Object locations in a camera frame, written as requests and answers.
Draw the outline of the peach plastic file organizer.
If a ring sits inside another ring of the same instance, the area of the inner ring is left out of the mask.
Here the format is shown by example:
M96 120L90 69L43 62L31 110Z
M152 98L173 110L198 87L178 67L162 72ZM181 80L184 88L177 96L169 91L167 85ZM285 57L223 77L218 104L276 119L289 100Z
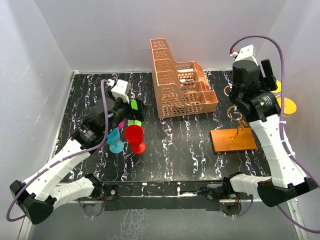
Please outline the peach plastic file organizer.
M152 80L160 119L213 113L218 99L196 61L176 62L165 38L150 40Z

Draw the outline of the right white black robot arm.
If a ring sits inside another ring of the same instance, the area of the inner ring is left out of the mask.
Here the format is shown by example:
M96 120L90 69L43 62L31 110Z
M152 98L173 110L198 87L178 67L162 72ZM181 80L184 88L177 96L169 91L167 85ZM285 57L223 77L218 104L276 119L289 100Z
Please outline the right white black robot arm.
M232 89L229 98L244 115L256 134L268 162L271 176L257 177L234 173L223 179L223 194L233 199L240 193L259 196L274 207L315 190L314 180L291 159L280 134L281 107L272 93L277 89L269 59L258 66L252 60L237 60L232 65Z

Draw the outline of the green plastic wine glass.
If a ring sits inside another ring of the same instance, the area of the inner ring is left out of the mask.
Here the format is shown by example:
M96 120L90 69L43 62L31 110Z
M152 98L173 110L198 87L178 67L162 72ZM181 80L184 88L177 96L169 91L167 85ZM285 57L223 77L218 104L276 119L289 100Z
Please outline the green plastic wine glass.
M131 109L133 110L133 119L129 119L127 121L127 126L131 126L131 125L137 125L137 126L141 126L142 122L140 121L140 117L141 117L141 111L139 110L138 107L138 102L133 99L130 102L131 105Z

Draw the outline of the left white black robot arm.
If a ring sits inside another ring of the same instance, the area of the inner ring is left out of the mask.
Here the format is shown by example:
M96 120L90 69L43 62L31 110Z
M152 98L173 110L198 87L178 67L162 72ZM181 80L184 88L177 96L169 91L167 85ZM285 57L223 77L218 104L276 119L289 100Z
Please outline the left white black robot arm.
M97 200L103 182L89 173L79 180L61 184L78 164L107 141L105 135L125 119L143 122L148 105L141 98L124 102L121 98L99 99L64 147L31 177L15 180L9 187L14 203L34 225L45 221L58 207L80 198Z

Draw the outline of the black front mounting rail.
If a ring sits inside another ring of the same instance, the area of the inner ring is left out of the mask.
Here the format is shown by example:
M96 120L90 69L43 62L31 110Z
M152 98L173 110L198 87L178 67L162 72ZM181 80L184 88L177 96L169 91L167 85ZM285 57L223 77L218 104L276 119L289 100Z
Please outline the black front mounting rail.
M221 180L105 182L105 211L204 209L219 211L227 194Z

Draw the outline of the blue plastic wine glass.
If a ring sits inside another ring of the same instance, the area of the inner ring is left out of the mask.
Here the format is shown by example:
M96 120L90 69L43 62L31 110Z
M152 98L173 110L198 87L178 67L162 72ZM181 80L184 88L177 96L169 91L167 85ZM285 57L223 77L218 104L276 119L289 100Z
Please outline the blue plastic wine glass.
M106 143L109 145L109 150L113 154L119 154L124 149L124 143L121 141L120 136L120 130L118 127L113 129L108 135L107 135L107 141Z

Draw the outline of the yellow plastic wine glass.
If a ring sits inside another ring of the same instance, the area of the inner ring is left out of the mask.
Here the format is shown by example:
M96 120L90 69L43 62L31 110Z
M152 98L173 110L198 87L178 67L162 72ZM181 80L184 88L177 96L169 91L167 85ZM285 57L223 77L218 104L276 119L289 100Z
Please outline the yellow plastic wine glass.
M290 98L284 98L284 116L290 117L297 111L296 103Z

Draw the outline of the magenta plastic wine glass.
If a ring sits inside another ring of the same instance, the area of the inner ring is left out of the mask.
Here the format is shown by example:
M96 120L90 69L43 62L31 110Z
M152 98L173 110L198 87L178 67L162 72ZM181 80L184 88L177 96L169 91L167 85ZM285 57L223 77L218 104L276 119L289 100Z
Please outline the magenta plastic wine glass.
M119 130L121 130L124 127L124 125L125 125L125 121L123 120L118 125Z

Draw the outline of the orange yellow wine glass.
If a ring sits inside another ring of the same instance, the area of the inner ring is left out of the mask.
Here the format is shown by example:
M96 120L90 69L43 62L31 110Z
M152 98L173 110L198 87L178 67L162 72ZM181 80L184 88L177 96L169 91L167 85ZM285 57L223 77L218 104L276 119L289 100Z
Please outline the orange yellow wine glass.
M280 93L282 91L282 83L279 80L276 80L276 89L271 92L274 94Z

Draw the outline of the red plastic wine glass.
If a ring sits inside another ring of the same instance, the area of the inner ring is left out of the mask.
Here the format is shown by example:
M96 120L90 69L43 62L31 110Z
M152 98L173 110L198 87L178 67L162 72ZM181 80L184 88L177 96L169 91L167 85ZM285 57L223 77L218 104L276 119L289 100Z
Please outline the red plastic wine glass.
M146 150L144 130L141 126L135 124L128 126L124 131L124 136L133 153L142 154Z

